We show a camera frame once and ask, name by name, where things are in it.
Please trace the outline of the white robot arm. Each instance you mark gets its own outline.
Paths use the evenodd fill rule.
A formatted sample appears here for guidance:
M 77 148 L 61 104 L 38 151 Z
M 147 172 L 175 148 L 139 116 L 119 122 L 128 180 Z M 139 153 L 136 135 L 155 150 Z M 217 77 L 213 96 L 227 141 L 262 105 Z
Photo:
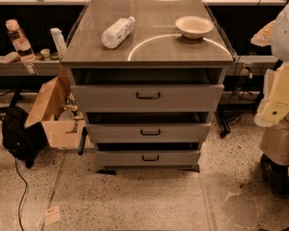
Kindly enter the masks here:
M 270 45 L 272 55 L 282 61 L 277 70 L 266 71 L 264 97 L 254 118 L 258 126 L 270 127 L 289 114 L 289 2 L 250 42 L 257 46 Z

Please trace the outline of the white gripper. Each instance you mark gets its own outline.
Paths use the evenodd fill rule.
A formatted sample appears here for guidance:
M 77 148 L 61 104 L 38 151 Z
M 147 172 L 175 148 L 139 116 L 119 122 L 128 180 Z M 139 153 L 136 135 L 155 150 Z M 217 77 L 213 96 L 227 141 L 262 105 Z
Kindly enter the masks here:
M 250 42 L 260 47 L 270 45 L 275 24 L 274 20 L 269 22 Z M 261 127 L 271 127 L 289 114 L 289 63 L 283 63 L 277 70 L 266 71 L 263 93 L 254 123 Z

